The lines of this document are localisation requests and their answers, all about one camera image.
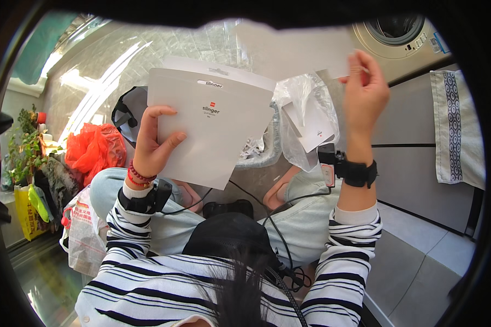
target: white cardboard packaging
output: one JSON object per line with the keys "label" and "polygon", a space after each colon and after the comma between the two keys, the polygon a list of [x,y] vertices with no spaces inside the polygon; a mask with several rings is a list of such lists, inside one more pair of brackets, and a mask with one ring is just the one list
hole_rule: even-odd
{"label": "white cardboard packaging", "polygon": [[183,131],[187,139],[159,176],[223,190],[248,138],[260,139],[271,121],[276,83],[231,67],[167,57],[151,69],[148,106],[169,105],[158,120],[158,140]]}
{"label": "white cardboard packaging", "polygon": [[292,128],[306,153],[322,144],[334,134],[327,115],[319,108],[309,108],[304,117],[305,126],[298,123],[296,108],[292,102],[282,107],[292,122]]}
{"label": "white cardboard packaging", "polygon": [[275,30],[244,21],[233,29],[253,54],[255,73],[275,81],[327,69],[330,78],[349,75],[353,43],[346,27]]}

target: black and white striped sleeve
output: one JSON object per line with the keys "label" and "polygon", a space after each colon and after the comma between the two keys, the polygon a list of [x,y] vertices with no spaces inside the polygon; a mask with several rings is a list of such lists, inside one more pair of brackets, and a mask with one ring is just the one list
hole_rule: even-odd
{"label": "black and white striped sleeve", "polygon": [[[145,197],[151,188],[143,191],[133,191],[124,183],[122,191],[128,198]],[[129,260],[145,258],[150,248],[149,226],[152,214],[127,211],[117,199],[111,212],[107,215],[107,255],[100,266],[98,274]]]}
{"label": "black and white striped sleeve", "polygon": [[335,208],[329,216],[329,233],[302,313],[313,327],[358,326],[369,259],[382,234],[376,204],[355,212]]}

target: potted plant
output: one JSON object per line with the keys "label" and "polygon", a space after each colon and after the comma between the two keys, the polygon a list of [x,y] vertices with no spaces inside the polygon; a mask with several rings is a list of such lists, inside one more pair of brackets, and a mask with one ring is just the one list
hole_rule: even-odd
{"label": "potted plant", "polygon": [[29,185],[36,169],[43,163],[47,162],[47,158],[43,158],[43,153],[40,147],[40,133],[33,126],[37,121],[36,107],[33,104],[31,110],[22,108],[18,115],[18,122],[22,133],[13,135],[9,140],[9,175],[13,184]]}

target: green cloth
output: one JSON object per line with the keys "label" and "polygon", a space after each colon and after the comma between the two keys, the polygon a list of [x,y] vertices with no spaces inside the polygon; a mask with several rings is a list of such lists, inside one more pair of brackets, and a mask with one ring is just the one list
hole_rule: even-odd
{"label": "green cloth", "polygon": [[31,202],[31,206],[36,209],[40,217],[42,217],[42,220],[45,222],[49,222],[49,214],[47,213],[46,205],[44,205],[44,202],[38,196],[37,191],[33,187],[33,184],[29,185],[28,198],[29,202]]}
{"label": "green cloth", "polygon": [[76,13],[58,11],[44,16],[18,57],[13,77],[20,78],[27,85],[36,84],[54,46],[76,17]]}

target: red string bracelet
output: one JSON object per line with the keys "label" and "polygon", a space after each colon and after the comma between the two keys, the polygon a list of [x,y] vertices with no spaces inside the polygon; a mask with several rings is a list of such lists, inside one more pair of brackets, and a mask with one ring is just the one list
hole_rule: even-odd
{"label": "red string bracelet", "polygon": [[143,180],[143,181],[145,181],[145,182],[153,181],[155,178],[157,178],[157,176],[156,176],[156,175],[151,176],[151,177],[144,177],[144,176],[140,175],[140,174],[139,174],[139,173],[136,171],[136,169],[133,167],[133,160],[132,160],[132,159],[129,161],[129,170],[131,170],[131,173],[133,173],[133,175],[134,175],[136,178],[138,178],[139,180]]}
{"label": "red string bracelet", "polygon": [[136,186],[149,187],[151,185],[151,181],[146,181],[145,183],[137,183],[136,181],[134,181],[133,177],[129,173],[129,169],[127,170],[127,177],[129,178],[131,183],[135,184]]}

